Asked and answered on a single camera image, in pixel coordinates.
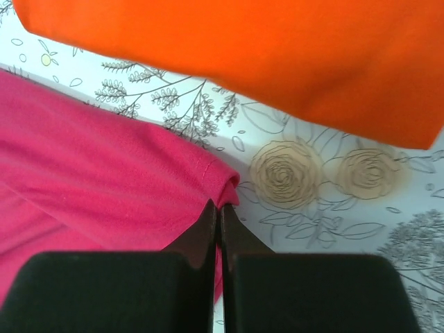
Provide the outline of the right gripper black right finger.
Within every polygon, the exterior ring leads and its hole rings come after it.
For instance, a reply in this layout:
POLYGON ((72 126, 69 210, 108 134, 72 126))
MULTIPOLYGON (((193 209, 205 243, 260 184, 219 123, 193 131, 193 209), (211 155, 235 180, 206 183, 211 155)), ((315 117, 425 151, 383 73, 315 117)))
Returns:
POLYGON ((226 205, 220 213, 226 332, 419 332, 383 257, 275 253, 226 205))

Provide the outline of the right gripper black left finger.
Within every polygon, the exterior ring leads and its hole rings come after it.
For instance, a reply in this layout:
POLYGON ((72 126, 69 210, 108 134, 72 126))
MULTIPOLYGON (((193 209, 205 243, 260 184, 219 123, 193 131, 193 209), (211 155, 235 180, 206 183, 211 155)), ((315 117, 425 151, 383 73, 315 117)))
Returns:
POLYGON ((211 332, 217 209, 157 252, 45 252, 16 275, 2 332, 211 332))

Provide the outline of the magenta t shirt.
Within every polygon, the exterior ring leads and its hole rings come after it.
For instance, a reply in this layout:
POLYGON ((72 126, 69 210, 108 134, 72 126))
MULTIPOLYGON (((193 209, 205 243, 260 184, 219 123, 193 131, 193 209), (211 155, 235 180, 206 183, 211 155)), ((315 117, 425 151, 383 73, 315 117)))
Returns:
POLYGON ((1 295, 33 255, 161 250, 239 174, 161 126, 1 72, 1 295))

